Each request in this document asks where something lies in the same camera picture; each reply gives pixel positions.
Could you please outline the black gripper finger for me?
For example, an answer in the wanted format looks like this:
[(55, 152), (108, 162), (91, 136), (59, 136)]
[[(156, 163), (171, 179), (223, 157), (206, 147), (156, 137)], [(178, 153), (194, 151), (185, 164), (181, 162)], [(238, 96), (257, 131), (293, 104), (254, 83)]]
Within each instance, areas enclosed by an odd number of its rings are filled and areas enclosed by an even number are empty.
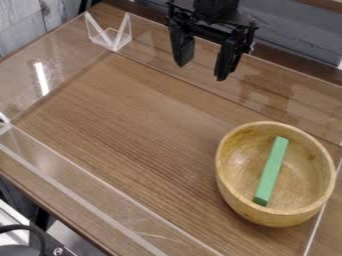
[(193, 32), (175, 20), (170, 21), (170, 39), (175, 63), (183, 67), (194, 58), (195, 39)]
[(217, 58), (214, 76), (218, 81), (225, 81), (229, 74), (237, 69), (242, 57), (242, 49), (234, 40), (226, 40), (221, 45)]

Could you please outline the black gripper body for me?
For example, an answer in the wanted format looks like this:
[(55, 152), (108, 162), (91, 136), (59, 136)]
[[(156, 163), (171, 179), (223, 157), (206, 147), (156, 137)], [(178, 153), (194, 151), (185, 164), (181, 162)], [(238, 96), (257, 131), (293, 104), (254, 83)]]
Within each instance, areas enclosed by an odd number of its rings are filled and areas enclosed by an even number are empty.
[(238, 10), (239, 0), (168, 0), (166, 24), (175, 20), (201, 37), (217, 44), (234, 40), (243, 53), (254, 47), (254, 35), (259, 26), (257, 21)]

